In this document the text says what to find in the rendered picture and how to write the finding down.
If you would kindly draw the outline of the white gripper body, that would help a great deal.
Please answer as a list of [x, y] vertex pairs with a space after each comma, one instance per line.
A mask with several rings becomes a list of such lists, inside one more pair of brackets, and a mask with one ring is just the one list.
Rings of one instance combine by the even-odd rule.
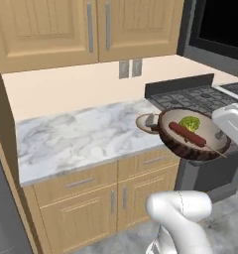
[[212, 112], [212, 121], [238, 146], [238, 103], [232, 103]]

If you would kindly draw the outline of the green broccoli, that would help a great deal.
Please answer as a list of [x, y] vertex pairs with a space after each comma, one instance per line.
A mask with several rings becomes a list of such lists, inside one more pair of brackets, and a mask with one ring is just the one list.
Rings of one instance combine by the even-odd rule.
[[178, 124], [188, 131], [194, 132], [199, 128], [200, 120], [197, 117], [185, 116]]

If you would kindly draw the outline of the red hot dog on stick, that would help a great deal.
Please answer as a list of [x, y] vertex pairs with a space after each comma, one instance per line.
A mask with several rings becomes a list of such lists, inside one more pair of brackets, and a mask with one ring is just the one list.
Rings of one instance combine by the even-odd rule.
[[171, 122], [169, 124], [169, 127], [171, 130], [173, 130], [178, 135], [185, 138], [188, 142], [202, 148], [202, 147], [208, 147], [206, 140], [202, 137], [194, 134], [193, 132], [190, 132], [185, 127], [182, 127], [181, 125], [177, 124], [176, 122]]

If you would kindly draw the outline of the brown bowl with beige inside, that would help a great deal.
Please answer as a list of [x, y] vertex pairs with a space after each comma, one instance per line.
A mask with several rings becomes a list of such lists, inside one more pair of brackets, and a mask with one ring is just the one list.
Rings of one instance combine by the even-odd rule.
[[[192, 116], [199, 120], [199, 126], [194, 131], [206, 141], [202, 148], [186, 141], [185, 138], [169, 125], [171, 122], [179, 123], [184, 117]], [[163, 143], [177, 156], [192, 161], [210, 161], [224, 155], [231, 144], [231, 139], [222, 134], [220, 139], [215, 135], [220, 129], [214, 124], [211, 118], [200, 111], [189, 110], [188, 108], [172, 108], [163, 110], [158, 118], [158, 131]]]

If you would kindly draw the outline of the grey microwave with black inside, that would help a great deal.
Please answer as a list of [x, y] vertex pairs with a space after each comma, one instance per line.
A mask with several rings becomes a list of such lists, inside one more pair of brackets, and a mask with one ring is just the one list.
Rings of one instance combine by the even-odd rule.
[[184, 0], [177, 54], [238, 77], [238, 59], [226, 55], [217, 47], [204, 48], [202, 45], [193, 45], [190, 42], [196, 5], [196, 0]]

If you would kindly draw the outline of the grey stove with black grates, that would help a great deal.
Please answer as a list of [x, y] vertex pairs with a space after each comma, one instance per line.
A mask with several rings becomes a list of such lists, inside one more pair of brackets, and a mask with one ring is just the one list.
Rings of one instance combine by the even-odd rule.
[[[145, 85], [145, 98], [158, 109], [188, 108], [211, 117], [211, 113], [235, 99], [211, 86], [214, 75], [203, 74]], [[238, 190], [238, 146], [231, 141], [223, 156], [210, 161], [180, 158], [175, 189], [203, 191], [213, 202]]]

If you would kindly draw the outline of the grey item on plate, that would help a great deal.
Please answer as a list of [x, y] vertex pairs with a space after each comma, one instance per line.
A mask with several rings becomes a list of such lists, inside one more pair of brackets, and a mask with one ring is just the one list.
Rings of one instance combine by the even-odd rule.
[[147, 119], [145, 120], [145, 126], [149, 128], [151, 131], [158, 131], [158, 120], [159, 115], [158, 114], [149, 114]]

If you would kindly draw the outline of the small beige plate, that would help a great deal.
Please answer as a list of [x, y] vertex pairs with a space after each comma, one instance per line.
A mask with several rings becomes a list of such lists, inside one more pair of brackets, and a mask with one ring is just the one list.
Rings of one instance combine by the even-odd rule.
[[142, 115], [138, 116], [136, 119], [136, 125], [140, 130], [142, 130], [146, 133], [158, 134], [158, 131], [151, 131], [149, 128], [147, 128], [145, 126], [145, 120], [147, 119], [149, 114], [154, 114], [154, 113], [142, 114]]

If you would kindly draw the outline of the wooden drawer front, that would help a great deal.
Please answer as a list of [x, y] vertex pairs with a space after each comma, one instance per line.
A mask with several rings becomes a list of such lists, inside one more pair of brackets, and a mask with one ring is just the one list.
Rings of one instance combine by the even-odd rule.
[[[73, 188], [66, 188], [66, 184], [96, 177], [95, 181]], [[79, 172], [68, 173], [34, 185], [39, 206], [45, 206], [61, 199], [103, 188], [117, 182], [117, 163], [109, 163]]]
[[[143, 162], [165, 156], [166, 159], [152, 164], [143, 165]], [[175, 165], [179, 157], [167, 148], [159, 148], [138, 155], [130, 156], [118, 161], [118, 180], [126, 181], [130, 178], [141, 176], [156, 169]]]

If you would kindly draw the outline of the tall wooden side panel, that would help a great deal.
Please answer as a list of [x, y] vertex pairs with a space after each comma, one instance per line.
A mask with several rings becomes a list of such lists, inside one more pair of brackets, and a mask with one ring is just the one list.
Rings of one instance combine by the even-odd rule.
[[24, 225], [33, 254], [43, 254], [37, 232], [32, 221], [27, 200], [19, 185], [15, 123], [9, 99], [0, 75], [0, 162], [11, 194]]

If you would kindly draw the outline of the grey appliance front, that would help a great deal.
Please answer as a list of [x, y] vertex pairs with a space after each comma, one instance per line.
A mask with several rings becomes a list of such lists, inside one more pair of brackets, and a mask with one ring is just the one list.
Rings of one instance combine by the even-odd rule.
[[0, 162], [0, 254], [33, 254]]

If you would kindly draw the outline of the grey wall socket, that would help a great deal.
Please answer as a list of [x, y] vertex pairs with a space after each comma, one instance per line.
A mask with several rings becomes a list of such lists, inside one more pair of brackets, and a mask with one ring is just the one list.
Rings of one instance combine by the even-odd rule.
[[119, 78], [129, 77], [129, 61], [124, 60], [119, 62]]
[[142, 60], [135, 59], [132, 61], [132, 75], [141, 76], [142, 75]]

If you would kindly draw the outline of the wooden wall cupboard door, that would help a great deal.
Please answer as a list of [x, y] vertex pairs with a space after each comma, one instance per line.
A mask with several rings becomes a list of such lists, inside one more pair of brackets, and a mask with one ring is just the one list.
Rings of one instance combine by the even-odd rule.
[[[105, 3], [110, 3], [106, 50]], [[113, 62], [174, 55], [184, 0], [97, 0], [99, 60]]]
[[96, 0], [0, 0], [0, 73], [97, 62]]

